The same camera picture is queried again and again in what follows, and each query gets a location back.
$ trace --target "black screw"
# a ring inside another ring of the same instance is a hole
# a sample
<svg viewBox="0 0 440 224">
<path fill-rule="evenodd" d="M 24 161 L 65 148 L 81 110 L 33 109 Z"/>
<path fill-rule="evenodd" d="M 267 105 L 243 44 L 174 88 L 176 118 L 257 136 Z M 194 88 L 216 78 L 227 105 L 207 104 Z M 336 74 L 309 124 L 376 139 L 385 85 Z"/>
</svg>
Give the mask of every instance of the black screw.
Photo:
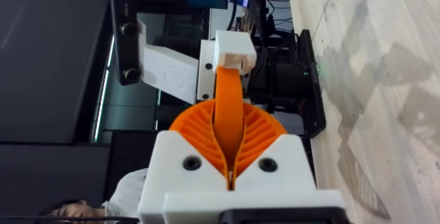
<svg viewBox="0 0 440 224">
<path fill-rule="evenodd" d="M 201 167 L 201 160 L 197 156 L 188 156 L 184 160 L 183 164 L 186 170 L 197 170 Z"/>
<path fill-rule="evenodd" d="M 275 172 L 278 169 L 278 165 L 273 159 L 263 158 L 258 162 L 260 169 L 265 172 Z"/>
</svg>

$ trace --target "ribbed orange surface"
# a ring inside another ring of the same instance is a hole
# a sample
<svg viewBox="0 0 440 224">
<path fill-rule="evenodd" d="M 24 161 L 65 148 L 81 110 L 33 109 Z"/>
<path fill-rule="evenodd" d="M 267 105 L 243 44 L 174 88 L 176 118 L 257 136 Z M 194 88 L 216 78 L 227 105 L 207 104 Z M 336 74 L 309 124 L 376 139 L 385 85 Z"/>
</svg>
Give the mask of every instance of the ribbed orange surface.
<svg viewBox="0 0 440 224">
<path fill-rule="evenodd" d="M 177 117 L 170 131 L 178 131 L 227 179 L 226 160 L 212 126 L 214 105 L 215 100 L 209 100 L 190 107 Z"/>
<path fill-rule="evenodd" d="M 282 134 L 284 127 L 264 110 L 243 103 L 244 135 L 235 159 L 235 177 L 238 177 L 261 153 Z"/>
</svg>

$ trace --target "black cable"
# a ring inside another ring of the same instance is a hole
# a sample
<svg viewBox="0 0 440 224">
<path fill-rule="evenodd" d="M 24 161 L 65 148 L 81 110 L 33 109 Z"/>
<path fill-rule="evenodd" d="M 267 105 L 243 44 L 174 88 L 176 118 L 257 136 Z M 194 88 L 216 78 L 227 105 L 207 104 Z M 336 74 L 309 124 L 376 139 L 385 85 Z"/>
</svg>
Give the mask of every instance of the black cable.
<svg viewBox="0 0 440 224">
<path fill-rule="evenodd" d="M 0 220 L 10 221 L 133 221 L 138 223 L 138 218 L 106 216 L 106 217 L 63 217 L 63 216 L 0 216 Z"/>
<path fill-rule="evenodd" d="M 274 4 L 270 0 L 267 0 L 267 1 L 269 1 L 270 6 L 272 7 L 272 12 L 269 14 L 269 15 L 271 15 L 275 12 L 275 7 L 274 7 Z"/>
<path fill-rule="evenodd" d="M 287 37 L 285 38 L 285 40 L 275 49 L 271 50 L 270 52 L 267 53 L 268 57 L 272 57 L 273 55 L 275 55 L 277 52 L 279 52 L 280 50 L 282 50 L 284 47 L 286 47 L 286 45 L 288 44 L 288 42 L 290 42 L 290 39 L 292 37 L 292 34 L 295 34 L 295 29 L 292 28 L 291 32 L 289 33 L 289 35 L 287 35 Z"/>
<path fill-rule="evenodd" d="M 235 20 L 235 14 L 237 12 L 237 0 L 232 0 L 234 6 L 232 8 L 232 14 L 231 14 L 231 20 L 229 21 L 228 27 L 226 28 L 226 31 L 229 31 L 232 27 L 232 24 L 234 23 Z"/>
<path fill-rule="evenodd" d="M 283 21 L 283 22 L 281 22 L 281 23 L 277 23 L 277 24 L 275 24 L 275 26 L 277 26 L 277 25 L 281 25 L 281 24 L 283 24 L 283 23 L 293 23 L 292 21 Z"/>
<path fill-rule="evenodd" d="M 288 19 L 274 19 L 274 21 L 288 21 L 291 20 L 292 18 L 288 18 Z"/>
</svg>

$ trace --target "white plastic part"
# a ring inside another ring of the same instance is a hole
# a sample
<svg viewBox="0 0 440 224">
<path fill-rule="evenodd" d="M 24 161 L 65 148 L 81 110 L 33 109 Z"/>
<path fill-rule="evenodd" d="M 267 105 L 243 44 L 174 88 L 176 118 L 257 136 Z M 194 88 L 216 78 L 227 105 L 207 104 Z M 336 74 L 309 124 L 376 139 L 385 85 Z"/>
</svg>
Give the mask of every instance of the white plastic part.
<svg viewBox="0 0 440 224">
<path fill-rule="evenodd" d="M 256 52 L 246 32 L 217 30 L 214 47 L 214 71 L 218 67 L 238 69 L 240 75 L 255 67 Z"/>
<path fill-rule="evenodd" d="M 141 79 L 148 85 L 165 91 L 190 104 L 195 104 L 197 59 L 171 49 L 147 45 L 146 26 L 137 22 Z"/>
<path fill-rule="evenodd" d="M 200 60 L 199 60 L 199 78 L 197 81 L 197 100 L 211 100 L 214 96 L 215 72 L 212 68 L 214 59 L 214 41 L 201 41 Z"/>
<path fill-rule="evenodd" d="M 278 169 L 269 174 L 261 170 L 259 161 L 262 158 L 273 159 Z M 296 135 L 281 135 L 235 179 L 236 191 L 257 191 L 264 188 L 276 188 L 283 192 L 298 189 L 301 192 L 316 191 L 301 138 Z"/>
<path fill-rule="evenodd" d="M 198 170 L 183 167 L 187 156 L 201 159 Z M 164 223 L 163 213 L 168 194 L 172 192 L 225 192 L 225 177 L 200 155 L 177 131 L 157 134 L 148 174 L 141 194 L 138 212 L 142 223 Z"/>
<path fill-rule="evenodd" d="M 184 158 L 200 156 L 196 171 L 183 168 Z M 275 172 L 263 172 L 261 158 L 271 158 Z M 295 135 L 281 135 L 237 179 L 235 191 L 226 179 L 178 132 L 162 131 L 156 139 L 138 212 L 143 224 L 217 224 L 225 210 L 248 208 L 344 208 L 337 190 L 317 190 Z"/>
</svg>

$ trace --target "desk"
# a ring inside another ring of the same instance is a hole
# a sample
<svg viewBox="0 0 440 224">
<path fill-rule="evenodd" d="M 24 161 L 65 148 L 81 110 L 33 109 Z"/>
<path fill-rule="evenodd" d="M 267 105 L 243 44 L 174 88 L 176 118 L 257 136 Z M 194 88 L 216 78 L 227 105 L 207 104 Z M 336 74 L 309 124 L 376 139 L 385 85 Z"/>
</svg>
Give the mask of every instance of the desk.
<svg viewBox="0 0 440 224">
<path fill-rule="evenodd" d="M 319 188 L 353 223 L 440 223 L 440 0 L 291 0 L 311 30 L 327 128 Z"/>
</svg>

